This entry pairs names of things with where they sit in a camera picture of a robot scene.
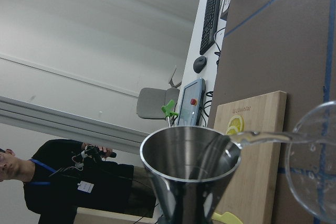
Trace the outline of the green clamp tool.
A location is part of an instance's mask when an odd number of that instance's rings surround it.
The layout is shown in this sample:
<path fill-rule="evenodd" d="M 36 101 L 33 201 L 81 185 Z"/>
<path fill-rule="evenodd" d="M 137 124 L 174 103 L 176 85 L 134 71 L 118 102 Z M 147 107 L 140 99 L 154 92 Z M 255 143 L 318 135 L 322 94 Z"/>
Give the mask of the green clamp tool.
<path fill-rule="evenodd" d="M 178 117 L 178 113 L 175 112 L 175 101 L 170 100 L 168 104 L 161 107 L 161 110 L 164 113 L 167 126 L 171 127 L 174 119 Z"/>

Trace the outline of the person in black shirt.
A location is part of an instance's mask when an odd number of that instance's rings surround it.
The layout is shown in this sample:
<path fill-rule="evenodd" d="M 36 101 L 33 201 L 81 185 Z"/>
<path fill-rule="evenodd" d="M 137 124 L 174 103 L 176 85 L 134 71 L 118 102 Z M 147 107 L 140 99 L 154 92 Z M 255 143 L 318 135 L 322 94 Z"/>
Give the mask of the person in black shirt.
<path fill-rule="evenodd" d="M 152 217 L 156 197 L 144 168 L 108 160 L 112 150 L 74 140 L 44 143 L 28 160 L 1 150 L 1 181 L 23 183 L 40 223 L 73 223 L 78 208 Z"/>

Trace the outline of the steel cocktail jigger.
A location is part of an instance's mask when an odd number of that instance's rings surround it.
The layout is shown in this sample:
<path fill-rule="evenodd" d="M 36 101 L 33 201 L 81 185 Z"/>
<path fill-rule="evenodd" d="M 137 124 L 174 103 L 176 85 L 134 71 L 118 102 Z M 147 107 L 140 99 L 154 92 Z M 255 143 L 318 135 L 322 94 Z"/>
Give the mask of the steel cocktail jigger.
<path fill-rule="evenodd" d="M 229 136 L 205 127 L 168 127 L 146 137 L 140 157 L 161 208 L 158 223 L 212 223 L 240 153 Z"/>

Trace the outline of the grey office chair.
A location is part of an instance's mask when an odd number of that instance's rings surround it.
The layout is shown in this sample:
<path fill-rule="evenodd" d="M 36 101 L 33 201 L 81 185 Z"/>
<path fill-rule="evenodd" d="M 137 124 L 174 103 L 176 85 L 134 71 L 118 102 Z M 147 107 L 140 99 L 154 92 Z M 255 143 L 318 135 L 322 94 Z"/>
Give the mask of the grey office chair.
<path fill-rule="evenodd" d="M 173 77 L 176 72 L 177 67 L 174 66 L 173 73 L 169 78 L 168 89 L 158 89 L 158 88 L 142 88 L 137 104 L 136 104 L 136 114 L 142 119 L 151 120 L 165 120 L 164 112 L 161 107 L 167 105 L 170 100 L 177 102 L 179 97 L 179 86 L 182 84 L 174 84 Z"/>

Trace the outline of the clear wine glass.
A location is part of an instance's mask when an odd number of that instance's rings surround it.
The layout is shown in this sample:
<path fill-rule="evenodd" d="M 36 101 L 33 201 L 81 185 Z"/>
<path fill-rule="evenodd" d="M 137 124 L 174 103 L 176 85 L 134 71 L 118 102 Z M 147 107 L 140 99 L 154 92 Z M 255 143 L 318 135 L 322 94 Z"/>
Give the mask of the clear wine glass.
<path fill-rule="evenodd" d="M 290 191 L 316 219 L 335 223 L 335 101 L 308 112 L 293 131 L 308 142 L 287 145 L 285 171 Z"/>

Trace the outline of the black keyboard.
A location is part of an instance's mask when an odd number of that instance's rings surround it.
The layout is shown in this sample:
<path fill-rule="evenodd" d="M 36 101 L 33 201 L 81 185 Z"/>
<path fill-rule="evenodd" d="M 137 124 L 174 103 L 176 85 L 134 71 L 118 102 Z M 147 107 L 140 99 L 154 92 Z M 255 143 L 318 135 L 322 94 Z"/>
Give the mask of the black keyboard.
<path fill-rule="evenodd" d="M 214 35 L 217 31 L 220 3 L 221 0 L 207 0 L 206 2 L 202 39 L 200 44 L 200 55 L 206 53 L 215 43 Z"/>

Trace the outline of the blue teach pendant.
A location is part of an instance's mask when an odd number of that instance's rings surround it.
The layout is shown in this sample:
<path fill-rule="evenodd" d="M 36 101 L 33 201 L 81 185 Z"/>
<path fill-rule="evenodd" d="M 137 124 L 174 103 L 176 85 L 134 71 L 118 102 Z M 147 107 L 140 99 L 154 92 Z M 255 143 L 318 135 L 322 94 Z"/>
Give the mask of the blue teach pendant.
<path fill-rule="evenodd" d="M 183 89 L 180 111 L 175 125 L 196 126 L 201 117 L 203 98 L 205 93 L 205 80 L 198 78 Z"/>

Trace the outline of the bamboo cutting board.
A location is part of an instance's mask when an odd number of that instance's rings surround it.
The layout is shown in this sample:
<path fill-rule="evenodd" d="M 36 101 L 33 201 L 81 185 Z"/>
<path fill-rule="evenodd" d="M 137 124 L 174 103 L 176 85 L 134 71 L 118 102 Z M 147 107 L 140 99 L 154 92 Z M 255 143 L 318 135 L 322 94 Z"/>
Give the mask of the bamboo cutting board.
<path fill-rule="evenodd" d="M 217 107 L 214 129 L 225 133 L 234 115 L 244 119 L 245 131 L 280 132 L 283 128 L 287 94 L 275 91 Z M 271 223 L 280 144 L 247 146 L 217 208 L 230 212 L 243 223 Z"/>

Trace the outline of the black computer mouse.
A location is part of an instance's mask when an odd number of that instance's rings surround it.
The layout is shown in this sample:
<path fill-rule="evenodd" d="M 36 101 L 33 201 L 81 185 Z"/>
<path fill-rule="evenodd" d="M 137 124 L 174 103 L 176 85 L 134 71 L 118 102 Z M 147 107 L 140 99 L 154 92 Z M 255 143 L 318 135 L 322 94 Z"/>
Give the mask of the black computer mouse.
<path fill-rule="evenodd" d="M 200 73 L 207 64 L 207 58 L 205 56 L 199 56 L 194 60 L 193 70 L 195 73 Z"/>

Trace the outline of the yellow plastic knife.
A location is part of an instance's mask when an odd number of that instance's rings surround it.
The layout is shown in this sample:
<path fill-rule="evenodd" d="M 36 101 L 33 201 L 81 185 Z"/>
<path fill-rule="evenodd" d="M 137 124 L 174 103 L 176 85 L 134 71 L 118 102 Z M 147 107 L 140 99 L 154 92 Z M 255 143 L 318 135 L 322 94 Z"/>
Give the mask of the yellow plastic knife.
<path fill-rule="evenodd" d="M 213 213 L 212 219 L 226 224 L 243 224 L 243 222 L 230 212 L 223 214 Z"/>

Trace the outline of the lemon slice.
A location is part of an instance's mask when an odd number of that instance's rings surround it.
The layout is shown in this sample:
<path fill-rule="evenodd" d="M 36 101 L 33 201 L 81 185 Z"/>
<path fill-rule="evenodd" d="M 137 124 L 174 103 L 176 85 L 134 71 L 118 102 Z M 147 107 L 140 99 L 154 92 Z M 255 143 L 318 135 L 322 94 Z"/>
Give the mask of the lemon slice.
<path fill-rule="evenodd" d="M 244 129 L 244 127 L 237 127 L 235 125 L 229 126 L 226 130 L 226 135 L 234 135 L 237 133 L 242 132 L 242 130 Z"/>
<path fill-rule="evenodd" d="M 241 115 L 234 115 L 228 122 L 228 130 L 235 129 L 236 132 L 242 132 L 244 129 L 244 119 Z"/>

